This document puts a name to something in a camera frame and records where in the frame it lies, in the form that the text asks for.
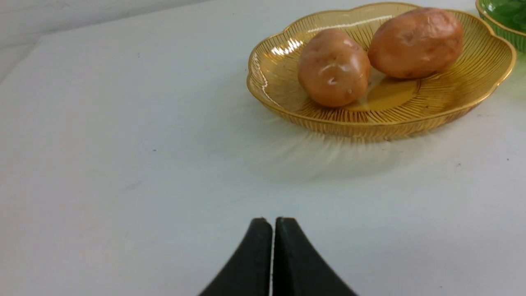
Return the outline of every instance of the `white table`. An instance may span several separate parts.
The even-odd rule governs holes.
[[[43,38],[0,85],[0,295],[196,295],[279,215],[362,296],[524,294],[523,58],[472,113],[391,143],[312,134],[246,90],[261,39],[364,3],[216,0]]]

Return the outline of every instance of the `gold rim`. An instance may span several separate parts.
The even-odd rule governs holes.
[[[517,35],[520,35],[522,37],[525,37],[526,38],[526,33],[523,33],[521,31],[517,31],[517,30],[514,30],[514,29],[511,29],[511,28],[508,28],[506,26],[504,26],[503,24],[497,22],[496,20],[493,19],[493,17],[491,17],[489,14],[486,13],[486,11],[484,9],[482,9],[482,6],[480,5],[480,0],[476,0],[475,1],[475,6],[477,7],[477,11],[479,12],[479,14],[483,14],[485,18],[487,18],[489,21],[491,21],[495,26],[505,30],[505,31],[508,31],[510,33],[513,33],[513,34],[517,34]]]
[[[295,118],[298,118],[298,119],[303,119],[303,120],[307,120],[307,121],[311,121],[311,122],[318,122],[318,123],[323,123],[323,124],[343,125],[343,126],[389,126],[389,125],[402,125],[402,124],[415,123],[415,122],[421,122],[421,121],[427,121],[427,120],[431,120],[431,119],[436,119],[436,118],[439,118],[439,117],[442,117],[442,116],[447,116],[447,115],[453,114],[453,113],[458,112],[458,111],[462,111],[462,110],[465,110],[465,109],[468,109],[468,108],[472,108],[472,107],[480,104],[483,100],[485,100],[488,96],[490,96],[495,91],[497,86],[499,86],[506,78],[508,78],[508,76],[510,75],[511,71],[513,70],[513,67],[515,66],[515,63],[517,61],[517,51],[515,50],[515,47],[513,47],[513,45],[511,45],[511,43],[509,41],[507,41],[506,39],[504,39],[504,38],[502,38],[500,36],[497,36],[488,23],[483,21],[481,18],[479,18],[477,16],[474,16],[472,14],[469,14],[467,12],[463,12],[463,11],[459,11],[459,10],[455,10],[455,9],[447,9],[447,11],[450,11],[450,12],[456,12],[456,13],[459,13],[459,14],[464,14],[464,15],[469,15],[471,17],[474,17],[479,23],[483,24],[486,27],[486,29],[488,30],[488,32],[490,33],[491,36],[493,36],[494,38],[499,39],[500,41],[504,42],[510,48],[511,55],[512,55],[512,61],[511,61],[510,65],[509,65],[508,69],[500,77],[500,79],[498,79],[498,81],[496,81],[493,84],[493,86],[488,90],[488,92],[486,92],[484,95],[480,96],[480,98],[478,98],[477,100],[474,100],[474,101],[472,101],[472,102],[470,102],[468,104],[465,104],[463,106],[460,106],[460,107],[457,107],[457,108],[454,108],[454,109],[451,109],[451,110],[448,110],[448,111],[445,111],[445,112],[436,113],[436,114],[425,116],[425,117],[421,117],[421,118],[418,118],[418,119],[411,119],[411,120],[402,121],[402,122],[383,122],[383,123],[336,122],[336,121],[330,121],[330,120],[315,119],[315,118],[312,118],[312,117],[308,117],[308,116],[304,116],[304,115],[300,115],[300,114],[296,114],[296,113],[287,111],[287,110],[285,110],[283,108],[276,107],[276,106],[274,106],[272,104],[269,104],[267,102],[267,100],[265,100],[263,97],[261,97],[258,93],[254,92],[252,90],[252,88],[250,87],[250,78],[252,77],[252,68],[250,67],[250,61],[252,60],[252,58],[253,58],[253,56],[254,56],[254,54],[256,52],[256,49],[263,42],[265,42],[266,40],[284,34],[287,30],[289,30],[293,26],[293,24],[298,23],[298,22],[302,21],[305,18],[309,18],[309,17],[317,15],[317,14],[332,13],[332,12],[351,12],[351,11],[354,11],[356,9],[360,9],[360,8],[364,8],[364,7],[368,7],[368,6],[376,6],[376,5],[384,5],[384,4],[407,5],[407,6],[412,6],[414,8],[421,8],[422,7],[422,6],[419,6],[419,5],[409,4],[409,3],[404,3],[404,2],[380,2],[380,3],[371,3],[371,4],[361,5],[361,6],[352,8],[352,9],[335,9],[335,10],[321,11],[321,12],[316,12],[316,13],[312,13],[312,14],[309,14],[307,16],[301,17],[301,18],[297,19],[296,21],[292,22],[290,25],[288,25],[280,33],[272,35],[272,36],[269,36],[268,38],[262,40],[260,43],[258,43],[258,45],[256,45],[254,47],[254,49],[252,49],[252,52],[250,53],[250,56],[249,56],[249,59],[248,59],[248,75],[247,75],[247,80],[246,80],[248,90],[250,91],[252,96],[254,96],[265,107],[267,107],[269,109],[272,109],[272,110],[274,110],[274,111],[276,111],[278,113],[283,113],[283,114],[286,114],[286,115],[291,116],[291,117],[295,117]]]

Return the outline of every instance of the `potato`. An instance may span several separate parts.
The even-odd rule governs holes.
[[[385,23],[369,47],[369,60],[378,71],[404,79],[444,72],[462,53],[462,24],[438,8],[418,8]]]
[[[370,73],[367,53],[339,29],[314,36],[298,63],[300,85],[312,100],[326,107],[341,107],[364,95]]]

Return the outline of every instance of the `white wall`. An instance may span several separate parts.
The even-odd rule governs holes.
[[[205,0],[0,0],[0,48],[42,34]]]

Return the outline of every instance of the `green glass bowl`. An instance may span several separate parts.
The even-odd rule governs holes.
[[[526,13],[526,10],[521,9],[526,7],[526,2],[518,0],[476,0],[475,5],[480,17],[491,26],[495,34],[508,40],[518,51],[526,53],[526,21],[522,19],[523,15],[512,16],[514,11],[510,3],[519,5],[517,9]]]

